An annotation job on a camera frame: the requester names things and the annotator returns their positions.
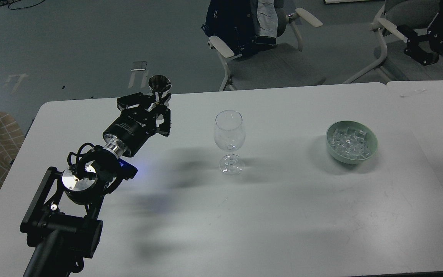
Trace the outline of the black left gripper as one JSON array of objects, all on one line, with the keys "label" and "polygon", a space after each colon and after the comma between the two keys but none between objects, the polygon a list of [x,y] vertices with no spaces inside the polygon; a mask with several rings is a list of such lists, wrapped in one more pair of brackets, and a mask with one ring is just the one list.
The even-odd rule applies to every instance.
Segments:
[{"label": "black left gripper", "polygon": [[122,142],[125,149],[122,156],[133,157],[149,137],[160,134],[165,137],[171,131],[171,94],[160,98],[159,94],[144,95],[133,93],[117,99],[120,116],[103,132],[108,143],[113,138]]}]

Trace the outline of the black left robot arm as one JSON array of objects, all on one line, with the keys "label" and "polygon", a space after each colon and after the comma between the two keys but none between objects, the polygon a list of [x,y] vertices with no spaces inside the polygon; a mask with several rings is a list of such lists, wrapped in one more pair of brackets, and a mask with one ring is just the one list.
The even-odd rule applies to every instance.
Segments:
[{"label": "black left robot arm", "polygon": [[49,167],[20,224],[35,250],[25,277],[68,277],[93,258],[103,229],[104,198],[137,167],[132,158],[155,134],[170,134],[171,93],[153,91],[118,98],[118,118],[104,131],[104,145],[86,142],[69,152],[67,168]]}]

